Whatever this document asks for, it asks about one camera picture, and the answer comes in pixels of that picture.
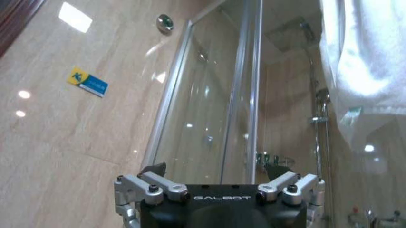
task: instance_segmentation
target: beige wall tile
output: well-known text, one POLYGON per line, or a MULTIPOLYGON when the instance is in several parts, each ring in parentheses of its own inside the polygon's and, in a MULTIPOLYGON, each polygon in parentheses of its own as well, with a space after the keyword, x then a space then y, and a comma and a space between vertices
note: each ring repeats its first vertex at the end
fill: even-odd
POLYGON ((93 18, 87 33, 59 19, 63 2, 46 1, 0 60, 3 228, 122 226, 114 180, 141 170, 166 84, 157 77, 169 77, 186 20, 213 1, 73 0, 93 18), (162 13, 172 36, 157 29, 162 13), (66 82, 74 66, 110 84, 105 98, 66 82))

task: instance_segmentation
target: glass panel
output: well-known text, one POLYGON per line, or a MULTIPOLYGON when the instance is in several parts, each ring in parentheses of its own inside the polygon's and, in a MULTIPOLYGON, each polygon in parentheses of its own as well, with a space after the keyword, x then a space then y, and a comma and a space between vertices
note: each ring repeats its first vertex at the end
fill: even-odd
POLYGON ((242 35, 246 40, 242 45, 241 61, 242 72, 236 78, 236 91, 233 96, 233 106, 230 112, 230 132, 228 137, 226 158, 224 184, 246 184, 253 180, 252 169, 254 170, 254 153, 256 153, 256 132, 257 122, 257 55, 256 45, 260 45, 258 31, 260 23, 260 0, 246 2, 244 8, 246 10, 246 18, 242 24, 242 35))
POLYGON ((192 27, 182 70, 154 163, 184 183, 220 183, 229 101, 240 45, 236 2, 226 2, 192 27))

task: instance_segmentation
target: bolt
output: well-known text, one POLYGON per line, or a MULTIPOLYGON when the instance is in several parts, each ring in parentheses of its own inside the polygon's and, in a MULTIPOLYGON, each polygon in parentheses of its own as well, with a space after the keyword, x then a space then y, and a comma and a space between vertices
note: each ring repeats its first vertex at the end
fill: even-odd
POLYGON ((192 199, 192 194, 190 193, 185 193, 184 196, 181 197, 181 202, 188 202, 192 199))
POLYGON ((296 184, 290 184, 288 186, 288 192, 297 193, 298 192, 298 186, 296 184))
POLYGON ((149 187, 149 192, 156 193, 160 191, 160 187, 157 186, 157 184, 152 184, 149 187))
POLYGON ((257 202, 260 204, 265 204, 266 203, 268 198, 266 198, 266 195, 265 195, 264 192, 258 192, 257 195, 256 195, 256 198, 257 198, 257 202))

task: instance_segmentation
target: yellow and blue sticker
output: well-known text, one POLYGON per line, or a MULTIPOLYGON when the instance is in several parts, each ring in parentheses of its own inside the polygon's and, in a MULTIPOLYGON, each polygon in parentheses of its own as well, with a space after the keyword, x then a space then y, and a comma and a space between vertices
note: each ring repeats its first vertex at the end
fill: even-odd
POLYGON ((69 83, 79 86, 99 97, 105 97, 109 84, 78 67, 71 72, 69 83))

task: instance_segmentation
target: tiled wall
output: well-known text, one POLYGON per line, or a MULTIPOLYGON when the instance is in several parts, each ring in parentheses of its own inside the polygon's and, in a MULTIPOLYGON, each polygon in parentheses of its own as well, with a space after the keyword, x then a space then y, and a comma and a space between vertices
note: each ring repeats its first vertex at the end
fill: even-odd
MULTIPOLYGON (((317 62, 317 48, 312 49, 312 54, 317 62)), ((264 142, 260 143, 260 153, 268 152, 293 158, 296 172, 316 173, 315 128, 309 122, 309 59, 304 51, 268 65, 262 84, 266 85, 266 94, 261 96, 260 105, 260 119, 264 119, 264 142)))
POLYGON ((93 18, 87 33, 50 0, 0 60, 3 228, 122 226, 114 179, 140 171, 182 29, 209 1, 69 3, 93 18), (162 13, 173 36, 157 29, 162 13), (74 66, 109 82, 105 98, 66 82, 74 66))
MULTIPOLYGON (((327 87, 319 47, 311 48, 316 62, 319 88, 327 87)), ((278 154, 296 159, 293 170, 302 174, 317 172, 312 97, 309 87, 309 60, 304 51, 266 66, 262 78, 258 152, 278 154)), ((404 192, 406 189, 406 118, 399 117, 368 137, 375 152, 353 151, 339 130, 333 105, 331 107, 331 174, 325 127, 321 127, 324 179, 332 183, 333 208, 327 195, 327 214, 335 211, 336 227, 349 227, 348 215, 357 206, 360 212, 372 209, 380 218, 391 218, 393 212, 406 213, 404 192)))

